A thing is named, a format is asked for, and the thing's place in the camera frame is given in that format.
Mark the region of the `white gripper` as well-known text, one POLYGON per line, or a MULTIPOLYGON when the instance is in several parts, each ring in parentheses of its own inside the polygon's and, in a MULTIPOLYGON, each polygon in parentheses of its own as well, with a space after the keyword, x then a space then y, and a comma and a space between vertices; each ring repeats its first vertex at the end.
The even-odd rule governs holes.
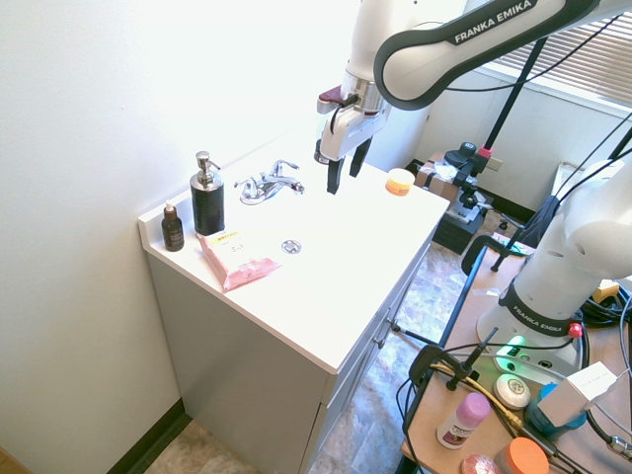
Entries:
POLYGON ((317 112, 326 115, 319 151, 328 160, 327 192, 335 195, 340 186, 345 156, 355 149, 350 175, 359 174, 371 145, 372 136, 386 124, 390 105, 374 82, 345 76, 343 83, 322 92, 317 112))

